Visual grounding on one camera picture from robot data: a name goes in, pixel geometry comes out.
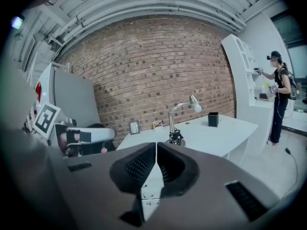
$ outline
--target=white bookshelf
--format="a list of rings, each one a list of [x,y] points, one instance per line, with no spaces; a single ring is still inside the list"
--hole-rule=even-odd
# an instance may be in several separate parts
[[[258,153],[269,136],[273,103],[255,99],[255,79],[259,75],[254,70],[258,65],[252,48],[232,34],[223,39],[222,44],[235,82],[236,117],[258,125],[249,139],[247,151]]]

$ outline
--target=black pants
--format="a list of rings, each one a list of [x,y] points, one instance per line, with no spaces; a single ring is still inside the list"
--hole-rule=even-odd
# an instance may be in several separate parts
[[[280,133],[282,132],[283,116],[284,112],[286,111],[287,104],[288,99],[281,99],[280,101],[278,101],[278,97],[275,98],[273,126],[271,132],[271,142],[273,143],[279,142]]]

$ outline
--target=white sneaker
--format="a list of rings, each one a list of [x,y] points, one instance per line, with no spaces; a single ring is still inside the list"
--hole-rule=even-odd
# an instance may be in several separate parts
[[[278,143],[273,143],[270,140],[267,141],[267,144],[270,145],[271,147],[275,147],[275,148],[278,147]]]

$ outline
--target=small photo frame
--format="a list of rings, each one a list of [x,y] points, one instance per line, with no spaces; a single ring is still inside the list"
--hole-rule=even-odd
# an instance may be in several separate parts
[[[135,135],[140,133],[139,121],[129,122],[130,134]]]

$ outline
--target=black cap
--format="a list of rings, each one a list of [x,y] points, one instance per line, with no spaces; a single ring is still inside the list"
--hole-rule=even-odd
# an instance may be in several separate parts
[[[282,58],[282,56],[280,55],[280,53],[279,53],[278,51],[273,51],[273,52],[271,53],[271,57],[272,57],[272,56],[278,57],[279,59]]]

